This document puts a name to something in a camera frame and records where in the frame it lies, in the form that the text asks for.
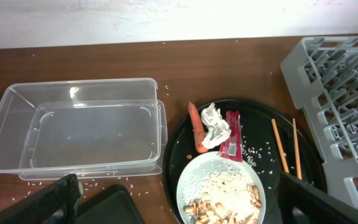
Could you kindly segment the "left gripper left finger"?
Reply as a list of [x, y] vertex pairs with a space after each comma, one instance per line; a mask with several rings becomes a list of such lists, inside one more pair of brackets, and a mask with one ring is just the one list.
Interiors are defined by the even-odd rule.
[[74, 223], [81, 192], [68, 174], [0, 212], [0, 223]]

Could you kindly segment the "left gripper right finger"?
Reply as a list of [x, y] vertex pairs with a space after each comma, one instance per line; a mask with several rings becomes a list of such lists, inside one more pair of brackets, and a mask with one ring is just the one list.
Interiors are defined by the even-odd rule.
[[310, 223], [358, 224], [358, 209], [286, 172], [280, 173], [276, 199], [284, 223], [296, 223], [299, 209]]

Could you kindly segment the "wooden chopstick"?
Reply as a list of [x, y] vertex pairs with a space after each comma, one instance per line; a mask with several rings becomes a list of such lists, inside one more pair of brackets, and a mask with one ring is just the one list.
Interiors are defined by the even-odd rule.
[[301, 173], [301, 162], [300, 162], [300, 150], [298, 145], [298, 135], [297, 135], [295, 118], [292, 119], [292, 123], [293, 123], [293, 139], [294, 139], [294, 148], [295, 148], [296, 176], [301, 180], [302, 173]]
[[278, 128], [277, 128], [277, 124], [276, 124], [276, 121], [275, 121], [274, 118], [271, 119], [271, 123], [272, 123], [273, 131], [274, 131], [275, 139], [276, 139], [276, 142], [277, 142], [278, 151], [279, 151], [279, 155], [280, 155], [280, 160], [282, 162], [283, 170], [286, 173], [289, 173], [287, 160], [285, 158], [285, 154], [284, 154], [283, 147], [282, 147], [282, 142], [281, 142], [280, 135], [279, 135]]

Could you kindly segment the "red snack wrapper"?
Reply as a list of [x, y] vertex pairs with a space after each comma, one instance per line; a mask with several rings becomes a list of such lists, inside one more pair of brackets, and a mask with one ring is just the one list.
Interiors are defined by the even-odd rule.
[[219, 155], [225, 159], [242, 162], [243, 147], [241, 136], [240, 112], [227, 111], [226, 122], [229, 125], [231, 133], [229, 135], [229, 138], [220, 145]]

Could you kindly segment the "grey plate with food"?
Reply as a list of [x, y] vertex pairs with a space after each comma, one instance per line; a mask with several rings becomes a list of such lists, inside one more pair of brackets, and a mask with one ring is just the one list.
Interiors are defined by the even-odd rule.
[[207, 152], [182, 171], [176, 190], [183, 223], [262, 223], [266, 196], [249, 163]]

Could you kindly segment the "white tissue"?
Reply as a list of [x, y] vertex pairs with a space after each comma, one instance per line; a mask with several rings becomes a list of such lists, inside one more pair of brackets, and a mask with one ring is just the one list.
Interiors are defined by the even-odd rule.
[[220, 109], [215, 107], [215, 103], [211, 103], [202, 110], [201, 121], [208, 129], [202, 141], [205, 148], [212, 149], [229, 139], [231, 129], [226, 120], [223, 119]]

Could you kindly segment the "orange carrot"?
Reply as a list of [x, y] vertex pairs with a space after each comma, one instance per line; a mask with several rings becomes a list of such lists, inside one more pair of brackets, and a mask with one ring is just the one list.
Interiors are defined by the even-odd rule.
[[209, 149], [207, 149], [203, 145], [203, 140], [206, 137], [206, 133], [204, 131], [203, 124], [201, 122], [200, 115], [198, 113], [198, 110], [196, 109], [195, 105], [192, 102], [188, 103], [188, 113], [190, 115], [191, 123], [193, 126], [193, 134], [195, 139], [195, 148], [199, 153], [205, 153], [208, 152]]

